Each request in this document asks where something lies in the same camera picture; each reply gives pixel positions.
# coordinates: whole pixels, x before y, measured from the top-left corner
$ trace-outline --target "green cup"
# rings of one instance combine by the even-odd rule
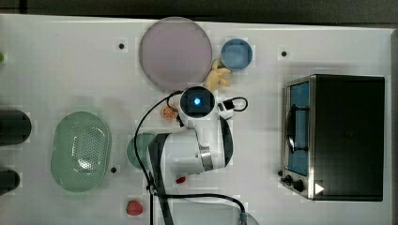
[[[140,156],[141,161],[144,164],[144,167],[148,170],[148,164],[146,162],[146,152],[147,152],[147,147],[149,144],[152,142],[152,140],[155,138],[155,134],[152,133],[140,133],[137,135],[137,150],[138,150],[138,155]],[[131,139],[129,142],[129,145],[127,146],[127,158],[129,159],[129,162],[136,168],[142,169],[140,166],[140,163],[138,162],[138,159],[135,155],[135,148],[134,148],[134,138]]]

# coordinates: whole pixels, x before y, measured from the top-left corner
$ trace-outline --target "blue light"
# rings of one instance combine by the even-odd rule
[[[196,97],[195,100],[193,101],[193,103],[195,103],[195,105],[199,105],[200,104],[200,99]]]

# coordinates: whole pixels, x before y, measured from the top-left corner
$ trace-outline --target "microwave knob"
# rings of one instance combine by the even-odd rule
[[[295,182],[292,182],[292,186],[295,190],[297,190],[298,192],[301,192],[304,190],[304,183],[302,183],[301,180],[297,180]]]
[[[281,181],[284,182],[287,186],[291,186],[293,178],[290,175],[287,175],[285,178],[281,178]]]

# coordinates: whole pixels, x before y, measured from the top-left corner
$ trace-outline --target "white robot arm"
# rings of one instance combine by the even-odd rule
[[[147,163],[158,194],[177,195],[177,178],[228,164],[233,142],[226,119],[234,115],[234,107],[232,99],[218,103],[201,86],[182,93],[179,116],[187,130],[158,134],[148,146]],[[163,217],[171,218],[167,200],[160,201]]]

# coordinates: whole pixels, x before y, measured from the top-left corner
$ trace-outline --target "small bowl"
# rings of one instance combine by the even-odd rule
[[[250,44],[242,39],[228,40],[222,46],[222,63],[231,70],[240,70],[248,66],[253,59]]]

